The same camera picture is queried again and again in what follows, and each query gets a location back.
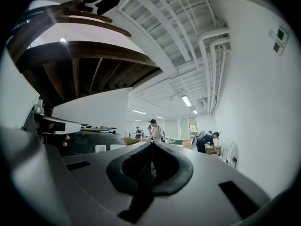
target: black slot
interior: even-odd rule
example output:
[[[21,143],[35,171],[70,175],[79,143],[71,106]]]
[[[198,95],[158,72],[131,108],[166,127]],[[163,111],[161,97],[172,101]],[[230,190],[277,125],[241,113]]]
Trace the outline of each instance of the black slot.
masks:
[[[242,219],[249,217],[259,209],[259,207],[233,182],[221,183],[219,186]]]
[[[90,163],[87,161],[80,161],[80,162],[68,164],[68,165],[66,165],[66,167],[69,171],[72,171],[72,170],[83,168],[83,167],[86,167],[89,165],[90,165]]]

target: wooden ceiling structure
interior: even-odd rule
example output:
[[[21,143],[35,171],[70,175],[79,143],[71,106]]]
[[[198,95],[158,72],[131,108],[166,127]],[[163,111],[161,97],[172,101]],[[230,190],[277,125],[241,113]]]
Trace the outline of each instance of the wooden ceiling structure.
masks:
[[[111,19],[78,11],[80,0],[38,8],[21,17],[7,43],[18,70],[51,107],[74,99],[129,88],[162,71],[146,55],[115,45],[90,42],[55,42],[28,48],[56,23],[79,23],[131,34],[111,25]],[[85,18],[97,18],[95,21]]]

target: window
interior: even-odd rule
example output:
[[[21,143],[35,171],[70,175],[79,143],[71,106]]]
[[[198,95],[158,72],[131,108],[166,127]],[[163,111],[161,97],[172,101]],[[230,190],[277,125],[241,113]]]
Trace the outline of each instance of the window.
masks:
[[[192,139],[198,133],[197,125],[189,125],[190,138]]]

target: ceiling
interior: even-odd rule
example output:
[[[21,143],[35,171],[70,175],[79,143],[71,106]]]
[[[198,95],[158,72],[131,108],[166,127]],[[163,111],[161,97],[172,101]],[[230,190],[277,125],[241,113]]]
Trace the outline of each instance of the ceiling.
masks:
[[[204,32],[223,24],[212,17],[206,0],[125,0],[119,12],[140,28],[171,60],[176,72],[147,87],[135,88],[130,93],[127,120],[147,120],[155,116],[165,119],[207,113],[200,101],[207,98],[205,70],[197,38]],[[217,37],[205,40],[209,45]],[[221,53],[217,52],[218,84]],[[188,107],[181,96],[186,95],[192,107]],[[147,113],[132,112],[137,110]]]

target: fluorescent light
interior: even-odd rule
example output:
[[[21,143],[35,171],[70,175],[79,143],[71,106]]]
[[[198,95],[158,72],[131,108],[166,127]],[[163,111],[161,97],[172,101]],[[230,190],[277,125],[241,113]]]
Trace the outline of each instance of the fluorescent light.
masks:
[[[140,114],[145,114],[146,115],[146,113],[144,113],[144,112],[141,112],[141,111],[135,111],[135,110],[132,110],[133,112],[137,112],[137,113],[140,113]]]
[[[185,104],[186,104],[187,106],[191,106],[191,104],[190,104],[190,102],[189,102],[187,96],[182,96],[181,98],[182,98],[182,100],[185,102]]]

